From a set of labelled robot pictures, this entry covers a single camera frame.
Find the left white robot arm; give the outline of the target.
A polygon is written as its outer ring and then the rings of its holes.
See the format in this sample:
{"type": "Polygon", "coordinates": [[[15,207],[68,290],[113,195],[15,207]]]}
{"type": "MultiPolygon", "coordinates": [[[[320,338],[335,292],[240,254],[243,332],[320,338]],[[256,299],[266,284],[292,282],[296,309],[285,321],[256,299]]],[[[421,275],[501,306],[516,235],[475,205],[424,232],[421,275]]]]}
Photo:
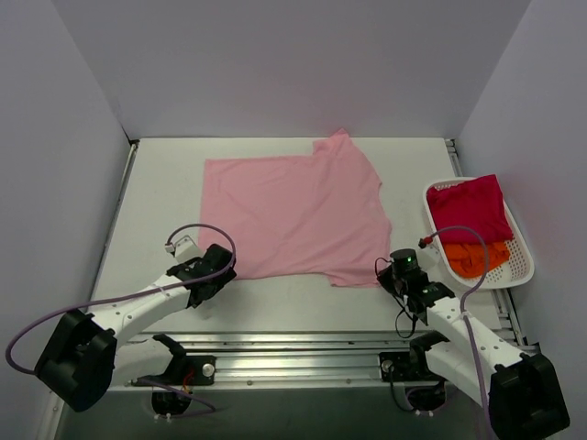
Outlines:
{"type": "Polygon", "coordinates": [[[182,383],[198,368],[181,344],[165,334],[137,337],[161,319],[214,297],[235,279],[235,263],[232,251],[213,244],[135,296],[66,312],[39,357],[35,376],[77,413],[94,406],[113,385],[182,383]]]}

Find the pink t shirt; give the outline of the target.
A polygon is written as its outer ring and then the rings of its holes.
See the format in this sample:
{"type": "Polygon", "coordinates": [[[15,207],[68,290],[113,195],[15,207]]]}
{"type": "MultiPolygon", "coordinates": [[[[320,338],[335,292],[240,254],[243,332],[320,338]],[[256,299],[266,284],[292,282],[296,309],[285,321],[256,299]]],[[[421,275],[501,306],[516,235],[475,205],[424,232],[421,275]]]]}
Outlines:
{"type": "Polygon", "coordinates": [[[233,238],[241,280],[319,274],[335,287],[373,286],[391,246],[381,188],[339,130],[309,155],[207,160],[200,220],[233,238]]]}

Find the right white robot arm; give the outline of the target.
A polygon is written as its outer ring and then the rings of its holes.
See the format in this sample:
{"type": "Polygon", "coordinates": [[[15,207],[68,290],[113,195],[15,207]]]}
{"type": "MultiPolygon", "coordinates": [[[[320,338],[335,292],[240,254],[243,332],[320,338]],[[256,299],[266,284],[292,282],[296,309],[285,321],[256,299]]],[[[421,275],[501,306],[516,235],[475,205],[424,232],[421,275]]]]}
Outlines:
{"type": "Polygon", "coordinates": [[[498,439],[546,439],[570,426],[554,365],[513,346],[431,281],[411,248],[394,251],[377,280],[427,332],[394,361],[393,381],[446,381],[478,403],[498,439]]]}

